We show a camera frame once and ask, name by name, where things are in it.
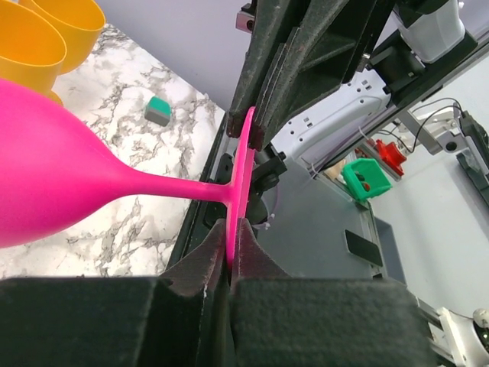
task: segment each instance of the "yellow cup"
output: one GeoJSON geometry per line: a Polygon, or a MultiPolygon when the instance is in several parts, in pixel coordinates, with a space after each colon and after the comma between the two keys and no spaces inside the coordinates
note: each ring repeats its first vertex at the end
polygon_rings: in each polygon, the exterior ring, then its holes
{"type": "Polygon", "coordinates": [[[61,74],[76,69],[89,56],[102,32],[105,16],[93,0],[19,0],[49,21],[66,42],[61,74]]]}
{"type": "Polygon", "coordinates": [[[0,78],[59,102],[51,92],[66,44],[48,21],[14,2],[0,1],[0,78]]]}

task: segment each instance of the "sponge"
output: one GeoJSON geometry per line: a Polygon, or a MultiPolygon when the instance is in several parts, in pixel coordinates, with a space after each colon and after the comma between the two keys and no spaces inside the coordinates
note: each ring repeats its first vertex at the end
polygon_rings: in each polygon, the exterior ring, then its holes
{"type": "Polygon", "coordinates": [[[153,97],[144,110],[144,118],[155,124],[167,126],[171,118],[170,105],[158,97],[153,97]]]}

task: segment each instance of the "green container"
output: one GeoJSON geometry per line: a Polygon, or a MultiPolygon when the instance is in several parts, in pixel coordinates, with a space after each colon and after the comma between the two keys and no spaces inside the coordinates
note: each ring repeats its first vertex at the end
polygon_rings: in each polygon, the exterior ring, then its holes
{"type": "Polygon", "coordinates": [[[351,195],[358,201],[379,196],[392,187],[375,159],[359,158],[345,165],[342,174],[351,195]]]}

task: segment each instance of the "white marble pattern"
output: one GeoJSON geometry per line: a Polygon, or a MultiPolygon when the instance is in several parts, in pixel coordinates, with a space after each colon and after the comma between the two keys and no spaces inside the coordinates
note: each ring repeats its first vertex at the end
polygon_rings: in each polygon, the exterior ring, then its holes
{"type": "MultiPolygon", "coordinates": [[[[54,91],[122,161],[138,170],[198,180],[224,112],[107,25],[87,61],[54,91]],[[161,127],[144,119],[157,95],[172,106],[161,127]]],[[[188,200],[130,196],[49,238],[0,249],[0,276],[121,276],[165,269],[188,200]]]]}

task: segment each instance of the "table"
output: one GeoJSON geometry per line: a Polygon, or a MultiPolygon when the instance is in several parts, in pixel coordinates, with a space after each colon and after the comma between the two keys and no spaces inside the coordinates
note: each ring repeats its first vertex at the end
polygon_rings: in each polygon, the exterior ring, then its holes
{"type": "MultiPolygon", "coordinates": [[[[133,40],[105,26],[86,62],[53,90],[122,161],[198,180],[224,111],[133,40]],[[161,127],[144,119],[152,96],[172,106],[161,127]]],[[[67,230],[0,249],[0,276],[131,276],[165,269],[189,200],[130,196],[67,230]]]]}

